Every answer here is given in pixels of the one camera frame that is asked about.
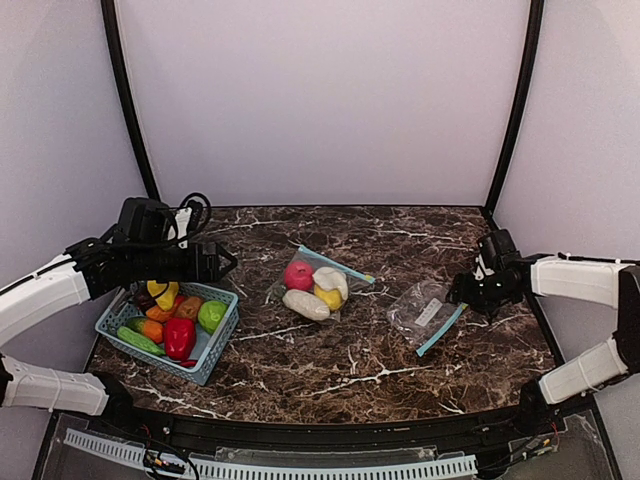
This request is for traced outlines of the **small clear zip bag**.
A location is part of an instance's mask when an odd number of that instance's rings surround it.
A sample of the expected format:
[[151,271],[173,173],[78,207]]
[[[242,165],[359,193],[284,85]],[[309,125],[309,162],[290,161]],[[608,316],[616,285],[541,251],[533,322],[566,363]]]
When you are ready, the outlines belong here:
[[465,303],[447,301],[446,285],[424,280],[412,285],[387,310],[387,320],[423,357],[465,312]]

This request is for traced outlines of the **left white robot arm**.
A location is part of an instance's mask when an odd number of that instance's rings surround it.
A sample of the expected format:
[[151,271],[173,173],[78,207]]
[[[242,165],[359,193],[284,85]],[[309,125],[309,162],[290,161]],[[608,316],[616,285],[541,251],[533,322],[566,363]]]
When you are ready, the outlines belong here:
[[[102,236],[73,244],[2,288],[2,343],[70,307],[135,286],[133,303],[155,326],[148,333],[124,326],[119,332],[123,342],[184,365],[197,339],[198,314],[194,301],[181,296],[181,285],[217,282],[237,265],[219,244],[206,247],[195,241],[210,218],[209,199],[197,192],[176,208],[159,200],[126,199],[118,221]],[[64,372],[4,355],[1,405],[117,418],[130,409],[132,399],[107,373]]]

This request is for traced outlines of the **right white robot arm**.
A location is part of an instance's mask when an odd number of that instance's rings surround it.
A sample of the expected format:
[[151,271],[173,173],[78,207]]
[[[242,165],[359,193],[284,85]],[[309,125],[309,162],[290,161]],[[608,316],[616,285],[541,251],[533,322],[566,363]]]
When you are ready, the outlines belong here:
[[450,303],[493,317],[527,297],[551,320],[564,364],[523,386],[526,411],[548,409],[639,372],[639,262],[567,252],[525,255],[506,229],[477,242],[471,268],[454,277]]

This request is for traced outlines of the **large clear zip bag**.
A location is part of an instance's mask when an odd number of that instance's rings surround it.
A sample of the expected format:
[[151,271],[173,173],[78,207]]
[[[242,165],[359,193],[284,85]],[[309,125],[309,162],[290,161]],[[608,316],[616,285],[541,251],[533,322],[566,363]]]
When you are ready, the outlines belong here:
[[376,279],[300,245],[268,290],[266,302],[278,301],[306,320],[323,325],[340,319],[356,293]]

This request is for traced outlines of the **large red toy apple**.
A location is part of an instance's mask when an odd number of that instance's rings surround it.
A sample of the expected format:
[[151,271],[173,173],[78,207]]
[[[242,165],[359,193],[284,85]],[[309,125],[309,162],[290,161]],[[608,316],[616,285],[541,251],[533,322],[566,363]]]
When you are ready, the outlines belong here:
[[313,288],[314,269],[304,261],[291,262],[284,271],[284,284],[288,290],[309,291]]

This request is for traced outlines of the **yellow toy potato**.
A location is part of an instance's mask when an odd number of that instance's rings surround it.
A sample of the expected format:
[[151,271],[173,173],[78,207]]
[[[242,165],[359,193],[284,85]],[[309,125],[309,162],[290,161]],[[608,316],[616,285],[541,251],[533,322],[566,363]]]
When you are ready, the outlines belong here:
[[320,286],[315,285],[314,295],[325,302],[330,311],[340,310],[344,304],[344,300],[338,289],[324,290]]

